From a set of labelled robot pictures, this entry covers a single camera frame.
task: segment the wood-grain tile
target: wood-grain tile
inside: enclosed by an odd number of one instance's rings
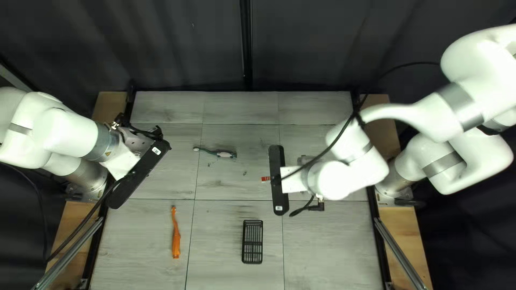
[[[349,92],[278,92],[280,124],[331,125],[353,111]]]
[[[196,199],[271,200],[268,148],[279,143],[277,125],[203,125],[201,146],[236,151],[236,159],[199,152]]]
[[[138,92],[131,114],[133,123],[201,124],[204,92]]]
[[[280,142],[285,150],[285,164],[297,165],[297,158],[301,155],[316,156],[326,148],[325,136],[333,125],[280,125]],[[334,160],[331,152],[322,157],[322,160]],[[310,195],[302,192],[288,195],[290,200],[308,200]],[[367,200],[365,189],[352,192],[343,200]]]
[[[245,219],[263,221],[263,262],[241,261]],[[271,201],[196,200],[187,290],[283,290],[281,217]]]
[[[213,92],[206,95],[204,124],[278,124],[276,92]]]
[[[181,234],[179,259],[171,253],[172,205]],[[193,205],[193,200],[131,199],[109,210],[91,289],[184,289]]]
[[[367,202],[326,202],[324,212],[284,216],[283,249],[286,290],[383,289]]]
[[[159,125],[172,150],[161,159],[131,198],[193,199],[199,154],[192,148],[199,145],[202,124],[133,125],[142,130]]]

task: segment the black basket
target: black basket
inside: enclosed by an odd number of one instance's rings
[[[263,221],[244,220],[242,234],[242,262],[261,264],[263,259]]]

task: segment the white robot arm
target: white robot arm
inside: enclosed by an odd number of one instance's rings
[[[108,173],[119,180],[150,152],[136,177],[118,186],[127,193],[121,205],[169,149],[162,139],[158,146],[141,132],[80,116],[46,93],[5,87],[0,102],[0,162],[61,176],[74,193],[91,197],[85,201],[100,198]]]
[[[284,193],[309,190],[330,200],[365,186],[397,197],[429,178],[452,194],[507,168],[513,153],[492,133],[516,124],[516,25],[478,31],[444,52],[441,68],[451,83],[412,105],[383,104],[360,112],[364,123],[403,121],[420,133],[387,164],[353,120],[331,149],[337,160],[317,162],[282,181]],[[326,135],[331,144],[345,122]],[[285,177],[299,167],[281,168]]]

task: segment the orange toy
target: orange toy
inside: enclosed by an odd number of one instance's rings
[[[181,251],[179,250],[179,243],[181,241],[181,235],[179,234],[178,222],[175,220],[175,206],[172,207],[172,222],[174,223],[174,236],[172,237],[172,257],[179,259]]]

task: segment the barcode sticker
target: barcode sticker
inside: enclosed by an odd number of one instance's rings
[[[156,153],[156,155],[160,155],[161,154],[161,150],[156,148],[156,147],[152,148],[152,152]]]

